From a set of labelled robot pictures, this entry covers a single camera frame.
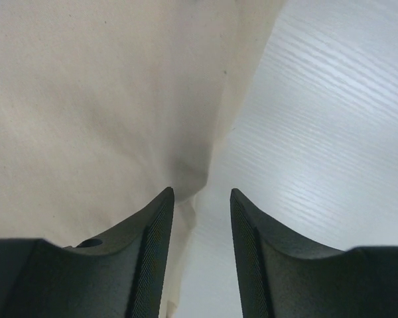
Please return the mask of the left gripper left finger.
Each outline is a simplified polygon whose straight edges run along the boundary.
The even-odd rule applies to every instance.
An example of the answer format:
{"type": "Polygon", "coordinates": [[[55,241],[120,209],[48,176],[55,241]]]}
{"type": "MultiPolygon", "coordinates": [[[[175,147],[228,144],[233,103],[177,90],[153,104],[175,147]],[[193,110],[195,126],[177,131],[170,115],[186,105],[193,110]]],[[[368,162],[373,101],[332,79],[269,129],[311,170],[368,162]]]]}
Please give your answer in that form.
{"type": "Polygon", "coordinates": [[[75,247],[0,239],[0,317],[158,317],[173,212],[168,187],[75,247]]]}

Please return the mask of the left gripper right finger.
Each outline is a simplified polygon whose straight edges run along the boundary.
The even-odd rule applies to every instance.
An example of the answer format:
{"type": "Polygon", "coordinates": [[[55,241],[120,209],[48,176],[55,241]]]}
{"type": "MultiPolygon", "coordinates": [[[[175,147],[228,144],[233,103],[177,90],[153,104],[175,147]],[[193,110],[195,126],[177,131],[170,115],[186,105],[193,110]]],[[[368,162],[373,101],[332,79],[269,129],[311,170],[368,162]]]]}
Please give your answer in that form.
{"type": "Polygon", "coordinates": [[[244,317],[398,317],[398,246],[331,248],[238,189],[230,215],[244,317]]]}

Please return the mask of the beige cloth drape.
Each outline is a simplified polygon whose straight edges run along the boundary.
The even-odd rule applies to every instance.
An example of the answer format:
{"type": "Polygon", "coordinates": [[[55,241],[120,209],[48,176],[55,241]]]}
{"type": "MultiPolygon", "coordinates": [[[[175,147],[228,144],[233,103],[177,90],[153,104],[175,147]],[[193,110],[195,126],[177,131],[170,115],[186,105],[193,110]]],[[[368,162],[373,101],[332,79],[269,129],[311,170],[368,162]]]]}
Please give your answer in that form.
{"type": "Polygon", "coordinates": [[[0,1],[0,238],[69,245],[175,194],[159,315],[194,199],[282,1],[0,1]]]}

